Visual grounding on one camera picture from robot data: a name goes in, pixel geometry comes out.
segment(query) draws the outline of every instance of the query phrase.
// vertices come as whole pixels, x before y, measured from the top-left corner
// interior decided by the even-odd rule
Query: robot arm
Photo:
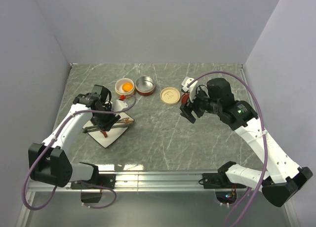
[[[185,88],[193,79],[186,77],[182,85]],[[196,81],[183,95],[180,107],[181,115],[191,123],[195,122],[192,111],[197,117],[204,113],[216,114],[220,120],[241,136],[253,149],[259,159],[264,161],[264,143],[266,135],[268,145],[268,165],[260,191],[275,206],[282,206],[313,175],[308,167],[300,167],[276,143],[271,135],[261,130],[260,119],[255,110],[246,101],[237,101],[231,92],[230,84],[223,78],[207,82],[207,93]],[[219,169],[224,177],[234,184],[255,188],[261,171],[242,167],[228,162]]]
[[[37,164],[30,177],[33,180],[58,187],[64,187],[68,182],[78,180],[96,180],[98,178],[98,167],[87,163],[73,163],[68,160],[69,149],[75,137],[82,131],[82,127],[89,121],[102,131],[109,131],[111,127],[120,119],[119,114],[101,114],[92,111],[121,111],[126,108],[124,101],[116,100],[111,103],[111,92],[99,85],[95,85],[91,93],[79,94],[73,101],[67,116],[41,144],[33,143],[29,148],[30,167],[47,147],[52,139],[54,144],[49,148],[45,156]],[[55,135],[68,115],[73,115],[77,111],[91,110],[91,113],[80,113],[73,116],[61,130],[56,139]]]

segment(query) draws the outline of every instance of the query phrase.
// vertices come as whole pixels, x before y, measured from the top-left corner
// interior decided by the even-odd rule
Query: orange egg yolk
[[[122,89],[125,92],[131,91],[133,89],[133,85],[132,85],[132,83],[129,83],[129,82],[124,83],[122,86]]]

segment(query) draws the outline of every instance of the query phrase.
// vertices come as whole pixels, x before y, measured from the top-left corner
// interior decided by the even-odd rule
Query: gray marble surface
[[[151,76],[156,83],[153,95],[137,95],[137,104],[127,113],[135,119],[133,127],[107,149],[89,135],[79,134],[70,150],[71,162],[88,162],[103,170],[192,170],[217,169],[227,161],[249,168],[262,163],[250,147],[229,126],[213,114],[204,114],[195,124],[180,116],[180,103],[174,106],[160,100],[165,87],[181,89],[186,76],[220,70],[241,76],[237,64],[101,64],[73,65],[61,103],[57,124],[65,117],[73,99],[90,92],[94,84],[104,85],[117,99],[114,85],[120,78],[136,81]],[[235,98],[249,101],[245,88],[236,79],[222,76],[231,84]],[[214,77],[206,76],[200,83]]]

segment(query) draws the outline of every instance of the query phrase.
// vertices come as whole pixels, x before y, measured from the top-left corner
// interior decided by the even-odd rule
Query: white bowl
[[[128,91],[128,92],[125,92],[123,89],[122,89],[122,86],[124,83],[131,83],[133,85],[133,88]],[[134,85],[134,82],[129,79],[129,78],[122,78],[122,79],[119,79],[116,83],[115,83],[115,92],[118,94],[118,95],[129,95],[129,94],[134,94],[135,93],[135,85]]]

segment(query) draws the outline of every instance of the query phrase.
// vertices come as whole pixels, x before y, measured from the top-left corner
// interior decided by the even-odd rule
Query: white backdrop
[[[280,0],[246,62],[269,132],[316,174],[315,0]],[[292,197],[302,227],[316,226],[316,178]]]
[[[51,133],[69,64],[34,0],[0,0],[0,226],[15,226],[28,148]]]
[[[245,63],[279,0],[36,0],[72,63]]]

